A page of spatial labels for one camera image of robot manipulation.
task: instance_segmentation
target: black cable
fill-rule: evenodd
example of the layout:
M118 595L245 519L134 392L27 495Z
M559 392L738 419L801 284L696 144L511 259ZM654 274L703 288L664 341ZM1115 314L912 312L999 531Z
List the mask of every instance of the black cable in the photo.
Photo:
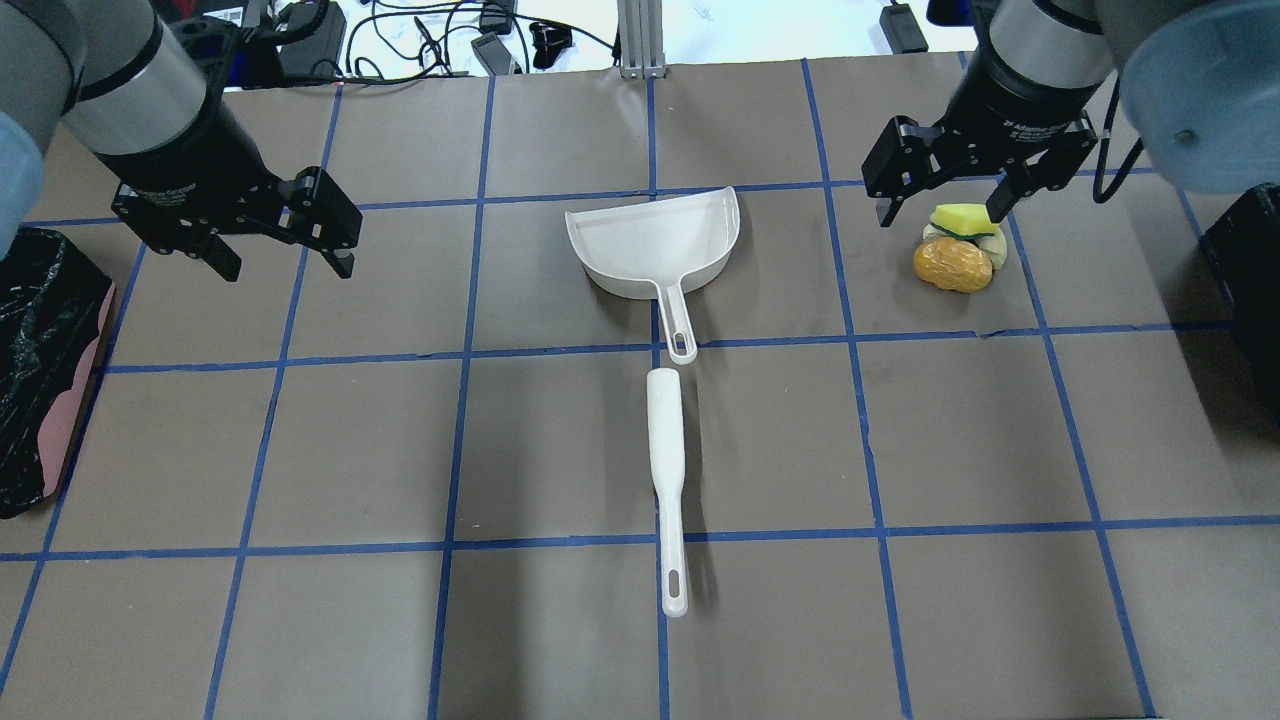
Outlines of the black cable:
M284 85L282 87L294 87L298 85L305 85L312 81L324 79L330 82L343 82L346 85L403 85L407 82L413 82L419 79L426 79L428 77L445 77L445 76L431 76L430 70L422 70L415 76L401 77L401 78L366 78L366 77L348 77L348 78L324 78L312 76L284 76Z
M1107 117L1102 120L1102 140L1098 142L1098 167L1093 172L1093 201L1098 205L1111 200L1111 197L1120 190L1124 184L1129 172L1133 167L1138 164L1138 158L1142 155L1142 138L1139 137L1137 142L1133 143L1133 149L1125 155L1124 161L1120 163L1120 168L1116 170L1116 177L1111 179L1111 184L1106 188L1102 187L1102 176L1106 173L1107 168L1107 151L1111 149L1111 127L1115 124L1116 108L1120 105L1120 78L1116 78L1115 87L1111 88L1111 102L1107 105Z
M453 28L449 29L449 33L452 35L452 33L462 31L462 29L474 29L476 32L480 32L480 26L471 26L471 24L456 26L456 27L453 27ZM434 46L431 47L431 51L435 53L435 65L439 67L439 68L442 68L445 73L448 73L449 77L456 77L453 74L453 68L451 68L444 61L444 55L442 55L442 53L443 53L442 46L444 44L444 37L445 37L444 35L442 35L440 37L438 37L435 40Z
M360 72L360 61L361 61L361 60L364 60L364 61L366 61L366 63L369 63L370 65L372 65L372 67L374 67L374 72L375 72L375 73L378 73L378 79L387 79L387 76L384 76L384 74L383 74L383 69L378 67L378 63L375 63L375 61L370 60L369 58L365 58L364 55L361 55L360 58L356 58L356 74L357 74L357 76L360 76L360 77L365 77L365 76L364 76L364 74L362 74L362 73Z
M389 47L390 51L394 53L402 60L413 60L415 58L412 55L406 55L406 54L401 53L399 47L396 47L396 45L385 35L383 35L383 28L378 27L378 5L380 5L380 4L381 3L379 3L378 0L372 0L372 3L369 5L370 13L371 13L369 17L372 18L372 20L374 20L374 35L376 35L378 40L381 40L383 45L385 45L387 47Z
M338 63L333 61L330 58L320 58L315 63L311 63L311 68L307 69L307 74L308 76L316 74L316 68L319 68L320 65L323 65L325 63L329 63L330 65L333 65L333 76L330 77L330 79L335 79L335 78L342 77L342 68L339 68Z
M376 20L379 18L407 18L407 17L413 17L413 15L442 15L442 14L445 14L445 13L449 12L449 10L443 9L443 8L439 8L439 9L435 9L435 8L439 8L439 6L433 5L433 6L429 6L429 8L416 9L416 10L397 10L394 13L378 13L378 14L369 15L367 18L361 18L351 28L351 33L347 36L347 53L346 53L346 58L343 60L343 65L346 67L346 70L348 73L352 72L352 68L351 68L352 45L355 45L353 40L356 37L356 33L360 32L360 28L365 27L367 23L370 23L372 20ZM407 59L412 60L413 56L411 55Z
M378 13L376 12L376 5L381 5L383 8L394 9L394 10L390 12L390 13ZM445 19L444 19L444 35L442 36L442 38L439 41L440 53L438 53L436 56L440 60L440 67L449 76L452 76L453 74L453 69L452 69L453 68L453 63L452 63L452 56L449 54L449 35L452 35L452 32L454 29L454 28L452 28L452 23L453 23L454 15L460 10L463 10L463 6L466 6L466 5L474 5L472 8L466 8L467 12L480 13L480 12L483 12L486 8L490 8L490 6L492 8L498 8L498 9L502 9L503 12L506 12L506 8L503 8L502 5L498 5L495 3L486 1L486 0L454 0L452 3L435 3L435 4L431 4L431 5L424 5L424 6L417 6L417 8L410 8L410 6L404 6L404 5L392 5L392 4L384 3L383 0L374 0L374 13L371 13L370 17L367 17L367 18L360 19L351 28L351 33L348 35L347 53L346 53L346 59L344 59L344 63L343 63L346 65L347 73L349 74L349 73L353 72L352 70L352 58L351 58L351 55L352 55L352 45L353 45L352 41L356 37L356 33L360 31L360 28L364 27L365 24L374 23L374 28L376 31L378 29L376 20L379 18L419 17L419 15L442 15L443 14L443 15L445 15ZM516 26L516 31L520 35L520 45L521 45L522 54L524 54L524 58L525 58L525 72L531 72L531 68L532 68L532 65L530 63L530 59L529 59L529 42L525 38L525 32L520 27L520 23L515 22L516 19L544 22L544 23L554 23L554 24L566 27L566 28L568 28L572 32L577 32L577 33L580 33L580 35L582 35L585 37L589 37L589 38L594 40L595 42L600 44L602 46L609 49L611 51L613 49L613 45L611 45L609 42L605 42L604 40L600 40L600 37L598 37L596 35L593 35L591 32L585 31L585 29L582 29L582 28L580 28L577 26L572 26L572 24L568 24L568 23L562 23L559 20L552 20L552 19L547 19L547 18L539 18L539 17L534 17L534 15L522 15L522 14L518 14L518 13L506 13L506 14L509 18L512 18L513 24ZM379 33L379 37L381 37L381 40L390 46L390 42L385 37L383 37L381 33ZM403 53L401 53L394 46L392 46L392 50L399 58L403 58L406 60L413 60L415 59L412 55L406 56Z
M325 15L329 14L329 3L333 0L316 0L316 12L306 23L287 31L251 28L246 35L247 42L266 42L271 45L288 45L315 35L324 24Z

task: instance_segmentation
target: brush handle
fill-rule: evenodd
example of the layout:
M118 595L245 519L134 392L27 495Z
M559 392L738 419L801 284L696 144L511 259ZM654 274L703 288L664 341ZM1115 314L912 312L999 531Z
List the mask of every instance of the brush handle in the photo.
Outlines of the brush handle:
M680 400L680 374L669 368L650 370L649 466L658 495L658 543L662 556L662 611L680 618L689 611L689 568L685 561L685 525L680 493L685 488L685 419Z

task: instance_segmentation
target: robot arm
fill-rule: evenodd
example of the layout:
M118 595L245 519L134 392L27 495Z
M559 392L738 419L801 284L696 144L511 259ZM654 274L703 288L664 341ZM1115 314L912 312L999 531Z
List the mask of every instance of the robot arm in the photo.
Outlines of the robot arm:
M1065 187L1098 142L1084 105L1116 67L1166 179L1240 192L1280 178L1280 0L972 5L978 50L946 113L928 127L892 118L863 163L882 227L908 197L957 177L1001 176L987 200L997 222Z
M59 118L120 179L111 209L160 254L234 281L220 234L262 233L320 252L351 277L361 214L321 168L283 181L147 0L0 0L0 155L19 182L0 196L0 237L40 192ZM284 209L288 220L282 224Z

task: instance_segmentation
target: yellow sponge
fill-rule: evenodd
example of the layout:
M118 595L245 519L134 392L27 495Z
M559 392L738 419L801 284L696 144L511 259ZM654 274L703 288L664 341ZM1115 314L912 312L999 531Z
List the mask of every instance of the yellow sponge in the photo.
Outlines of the yellow sponge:
M977 202L952 202L938 205L929 215L933 227L956 240L978 240L996 234L998 227L987 215L987 206Z

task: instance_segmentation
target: white floor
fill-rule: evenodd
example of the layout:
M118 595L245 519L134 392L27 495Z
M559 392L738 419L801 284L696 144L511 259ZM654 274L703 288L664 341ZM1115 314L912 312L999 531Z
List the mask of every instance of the white floor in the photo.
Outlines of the white floor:
M337 0L347 14L348 32L371 13L370 5L358 0ZM924 19L928 0L906 0L913 5L929 49L934 51L973 50L970 28L942 28ZM402 6L424 6L430 0L399 0ZM762 3L744 0L667 0L663 3L663 45L667 61L676 63L746 63L758 60L794 60L799 58L831 58L844 55L884 55L888 42L879 28L881 8L887 0L810 0L804 4ZM518 0L520 14L543 17L575 24L613 41L617 29L617 4L612 0ZM380 6L379 13L392 12ZM424 24L433 36L444 31L443 15L424 15ZM475 13L460 12L453 24L475 22ZM383 35L402 53L412 54L422 37L407 17L379 20ZM527 32L529 20L521 26ZM484 74L474 54L474 31L451 36L451 54L456 72ZM513 32L503 38L512 55L522 61L520 38ZM397 58L378 36L371 23L355 37L352 58L366 56L387 77L403 77L419 72L416 63ZM609 51L581 36L564 51L552 72L588 70L612 64ZM365 74L372 69L361 63Z

